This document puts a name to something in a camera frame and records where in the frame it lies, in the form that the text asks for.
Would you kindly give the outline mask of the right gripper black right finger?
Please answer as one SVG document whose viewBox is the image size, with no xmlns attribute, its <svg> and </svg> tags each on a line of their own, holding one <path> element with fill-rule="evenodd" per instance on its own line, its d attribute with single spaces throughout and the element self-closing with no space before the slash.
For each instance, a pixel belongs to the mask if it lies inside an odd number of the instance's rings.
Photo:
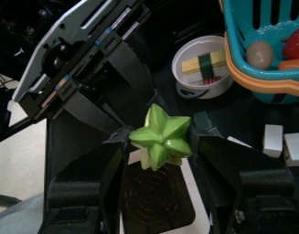
<svg viewBox="0 0 299 234">
<path fill-rule="evenodd" d="M 206 112 L 192 116 L 189 140 L 210 234 L 299 234 L 299 201 L 288 167 L 224 139 Z"/>
</svg>

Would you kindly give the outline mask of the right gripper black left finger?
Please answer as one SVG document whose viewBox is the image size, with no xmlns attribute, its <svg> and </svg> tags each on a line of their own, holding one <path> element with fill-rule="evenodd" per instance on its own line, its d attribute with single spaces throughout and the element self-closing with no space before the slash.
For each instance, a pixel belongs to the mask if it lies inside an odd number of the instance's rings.
<svg viewBox="0 0 299 234">
<path fill-rule="evenodd" d="M 120 128 L 51 179 L 37 234 L 120 234 L 129 132 Z"/>
</svg>

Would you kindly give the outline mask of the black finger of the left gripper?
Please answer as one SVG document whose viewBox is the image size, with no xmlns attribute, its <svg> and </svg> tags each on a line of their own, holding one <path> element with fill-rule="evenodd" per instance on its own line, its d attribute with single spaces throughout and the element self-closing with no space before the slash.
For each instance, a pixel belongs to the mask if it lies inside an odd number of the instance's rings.
<svg viewBox="0 0 299 234">
<path fill-rule="evenodd" d="M 107 60 L 145 102 L 155 97 L 155 86 L 147 66 L 139 60 L 129 46 L 120 42 Z"/>
<path fill-rule="evenodd" d="M 123 127 L 79 91 L 67 99 L 64 109 L 80 122 L 104 133 L 113 134 Z"/>
</svg>

